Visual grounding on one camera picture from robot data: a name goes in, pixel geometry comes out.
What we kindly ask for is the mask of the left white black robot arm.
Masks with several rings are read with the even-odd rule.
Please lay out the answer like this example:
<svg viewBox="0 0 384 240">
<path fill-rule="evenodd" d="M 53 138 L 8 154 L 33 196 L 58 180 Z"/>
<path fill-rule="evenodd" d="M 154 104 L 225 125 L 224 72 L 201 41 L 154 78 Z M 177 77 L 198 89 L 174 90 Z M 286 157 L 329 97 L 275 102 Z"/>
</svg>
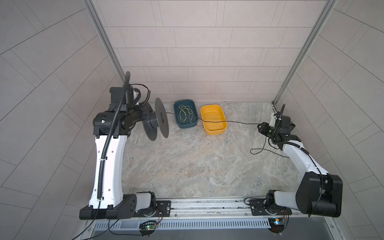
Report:
<svg viewBox="0 0 384 240">
<path fill-rule="evenodd" d="M 98 151 L 95 183 L 88 205 L 79 212 L 80 220 L 93 223 L 97 219 L 129 219 L 137 211 L 156 208 L 151 192 L 123 194 L 122 166 L 126 142 L 136 123 L 149 118 L 152 113 L 147 101 L 139 103 L 141 92 L 130 85 L 130 78 L 131 73 L 126 72 L 124 85 L 110 89 L 110 107 L 93 120 Z"/>
</svg>

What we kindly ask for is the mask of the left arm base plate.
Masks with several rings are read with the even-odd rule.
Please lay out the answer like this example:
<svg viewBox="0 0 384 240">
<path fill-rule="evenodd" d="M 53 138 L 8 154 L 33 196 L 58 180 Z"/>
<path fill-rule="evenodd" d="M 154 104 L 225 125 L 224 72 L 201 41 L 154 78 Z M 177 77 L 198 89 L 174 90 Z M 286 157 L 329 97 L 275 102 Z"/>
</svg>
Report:
<svg viewBox="0 0 384 240">
<path fill-rule="evenodd" d="M 151 204 L 149 208 L 138 210 L 134 213 L 134 218 L 146 217 L 155 218 L 161 214 L 161 217 L 169 217 L 171 210 L 171 201 L 156 201 L 155 204 Z"/>
</svg>

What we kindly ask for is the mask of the dark grey cable spool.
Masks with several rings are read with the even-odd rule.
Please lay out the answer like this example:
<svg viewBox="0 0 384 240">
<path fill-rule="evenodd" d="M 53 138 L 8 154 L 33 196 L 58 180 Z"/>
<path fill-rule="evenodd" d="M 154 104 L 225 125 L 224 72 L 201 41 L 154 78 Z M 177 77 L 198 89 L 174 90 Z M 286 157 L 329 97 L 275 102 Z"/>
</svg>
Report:
<svg viewBox="0 0 384 240">
<path fill-rule="evenodd" d="M 160 98 L 156 98 L 154 110 L 149 103 L 144 105 L 142 124 L 147 137 L 151 141 L 156 140 L 158 130 L 161 131 L 164 138 L 169 137 L 169 121 L 166 109 Z"/>
</svg>

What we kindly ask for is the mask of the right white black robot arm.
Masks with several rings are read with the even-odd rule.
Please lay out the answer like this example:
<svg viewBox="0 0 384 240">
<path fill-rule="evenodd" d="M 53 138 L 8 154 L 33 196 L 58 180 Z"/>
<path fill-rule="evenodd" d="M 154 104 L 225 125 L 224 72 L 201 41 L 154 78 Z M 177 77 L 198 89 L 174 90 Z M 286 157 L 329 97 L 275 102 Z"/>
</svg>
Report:
<svg viewBox="0 0 384 240">
<path fill-rule="evenodd" d="M 289 208 L 308 216 L 338 218 L 342 211 L 342 179 L 331 175 L 313 159 L 301 139 L 291 133 L 295 125 L 283 112 L 272 115 L 270 123 L 258 124 L 258 131 L 288 156 L 302 180 L 296 192 L 270 190 L 266 209 L 271 213 L 276 208 Z"/>
</svg>

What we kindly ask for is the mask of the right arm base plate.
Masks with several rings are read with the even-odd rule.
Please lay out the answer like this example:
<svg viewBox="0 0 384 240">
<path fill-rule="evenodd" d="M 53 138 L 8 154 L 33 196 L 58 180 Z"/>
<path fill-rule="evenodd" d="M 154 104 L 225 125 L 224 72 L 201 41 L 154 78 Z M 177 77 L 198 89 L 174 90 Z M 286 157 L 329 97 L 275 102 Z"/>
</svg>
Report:
<svg viewBox="0 0 384 240">
<path fill-rule="evenodd" d="M 253 216 L 290 216 L 290 208 L 281 207 L 275 204 L 268 205 L 266 199 L 250 199 L 248 205 Z"/>
</svg>

